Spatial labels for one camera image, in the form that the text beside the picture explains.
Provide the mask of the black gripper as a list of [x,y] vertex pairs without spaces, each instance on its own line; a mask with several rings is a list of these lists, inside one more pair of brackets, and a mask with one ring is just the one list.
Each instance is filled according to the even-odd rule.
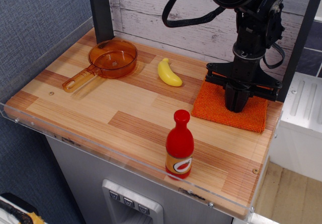
[[229,63],[208,63],[206,82],[225,88],[225,106],[229,111],[241,112],[249,97],[276,101],[282,83],[266,74],[258,59],[236,56]]

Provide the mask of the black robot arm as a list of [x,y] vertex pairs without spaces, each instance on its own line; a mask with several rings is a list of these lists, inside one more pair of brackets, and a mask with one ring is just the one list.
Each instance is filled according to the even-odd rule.
[[208,63],[206,81],[225,90],[225,106],[229,111],[241,112],[248,99],[257,96],[276,101],[282,83],[266,74],[261,61],[266,51],[274,48],[282,57],[283,49],[277,45],[285,28],[281,24],[283,0],[214,0],[222,9],[236,13],[237,40],[229,63]]

